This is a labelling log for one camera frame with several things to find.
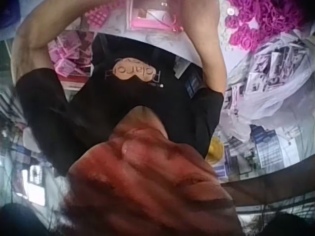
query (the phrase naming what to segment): pink plastic packaging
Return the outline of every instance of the pink plastic packaging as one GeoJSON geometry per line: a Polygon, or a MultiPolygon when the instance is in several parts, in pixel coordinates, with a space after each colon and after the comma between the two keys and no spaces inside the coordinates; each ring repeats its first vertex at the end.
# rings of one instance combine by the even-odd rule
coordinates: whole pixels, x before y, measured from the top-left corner
{"type": "Polygon", "coordinates": [[[182,31],[170,0],[129,0],[127,29],[178,33],[182,31]]]}

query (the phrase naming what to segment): store display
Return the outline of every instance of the store display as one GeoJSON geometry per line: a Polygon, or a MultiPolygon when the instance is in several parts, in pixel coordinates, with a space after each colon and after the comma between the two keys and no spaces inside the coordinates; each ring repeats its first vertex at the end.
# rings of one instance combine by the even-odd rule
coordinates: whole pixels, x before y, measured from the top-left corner
{"type": "Polygon", "coordinates": [[[221,37],[228,37],[232,46],[253,52],[281,32],[290,32],[305,24],[298,5],[291,0],[283,0],[277,5],[272,0],[221,1],[221,12],[225,27],[230,29],[221,37]]]}
{"type": "Polygon", "coordinates": [[[48,44],[56,72],[63,76],[90,77],[95,33],[65,30],[48,44]]]}
{"type": "Polygon", "coordinates": [[[127,29],[181,32],[175,13],[178,4],[174,0],[130,0],[127,4],[127,29]]]}
{"type": "Polygon", "coordinates": [[[117,0],[102,6],[96,7],[85,13],[88,24],[94,28],[102,28],[111,11],[126,7],[126,0],[117,0]]]}

